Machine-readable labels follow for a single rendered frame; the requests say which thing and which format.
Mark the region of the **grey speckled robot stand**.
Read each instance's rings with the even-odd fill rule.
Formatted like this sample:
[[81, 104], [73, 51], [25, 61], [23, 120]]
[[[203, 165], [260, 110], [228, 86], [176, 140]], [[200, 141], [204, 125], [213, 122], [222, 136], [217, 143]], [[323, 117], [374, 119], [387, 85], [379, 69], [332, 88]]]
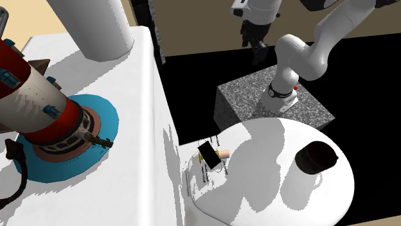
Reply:
[[213, 119], [221, 131], [239, 122], [261, 117], [291, 119], [318, 130], [335, 119], [300, 83], [297, 84], [298, 102], [290, 109], [284, 113], [267, 110], [260, 99], [275, 74], [274, 65], [217, 87]]

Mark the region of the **clear bottle with black label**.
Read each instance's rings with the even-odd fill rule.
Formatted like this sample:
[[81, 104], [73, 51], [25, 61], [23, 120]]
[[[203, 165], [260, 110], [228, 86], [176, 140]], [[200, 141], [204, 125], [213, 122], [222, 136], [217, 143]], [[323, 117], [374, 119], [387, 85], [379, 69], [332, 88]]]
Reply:
[[197, 141], [195, 147], [185, 171], [188, 196], [193, 201], [226, 182], [231, 156], [228, 149], [221, 148], [217, 135]]

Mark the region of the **red and white lighthouse figure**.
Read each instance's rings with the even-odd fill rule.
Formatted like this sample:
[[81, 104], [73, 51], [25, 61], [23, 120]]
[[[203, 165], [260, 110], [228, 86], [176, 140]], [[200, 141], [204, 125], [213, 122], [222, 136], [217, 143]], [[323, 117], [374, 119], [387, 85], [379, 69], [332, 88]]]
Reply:
[[99, 96], [66, 96], [56, 79], [45, 76], [48, 59], [25, 61], [10, 39], [0, 39], [0, 133], [6, 158], [21, 174], [18, 190], [0, 199], [3, 209], [18, 199], [28, 181], [52, 183], [88, 170], [113, 146], [118, 115]]

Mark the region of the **black cup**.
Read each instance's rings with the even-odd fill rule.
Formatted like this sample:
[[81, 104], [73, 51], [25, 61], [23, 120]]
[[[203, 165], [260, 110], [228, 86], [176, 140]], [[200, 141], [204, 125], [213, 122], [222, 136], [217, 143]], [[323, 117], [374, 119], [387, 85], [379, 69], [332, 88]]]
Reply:
[[302, 148], [294, 159], [302, 172], [315, 175], [335, 166], [338, 158], [330, 145], [322, 141], [312, 141]]

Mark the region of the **white cylinder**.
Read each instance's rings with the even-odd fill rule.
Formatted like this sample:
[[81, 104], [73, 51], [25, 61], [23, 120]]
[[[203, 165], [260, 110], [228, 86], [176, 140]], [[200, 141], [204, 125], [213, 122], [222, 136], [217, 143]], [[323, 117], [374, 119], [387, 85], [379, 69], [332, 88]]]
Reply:
[[82, 54], [106, 62], [133, 46], [129, 22], [120, 0], [46, 0]]

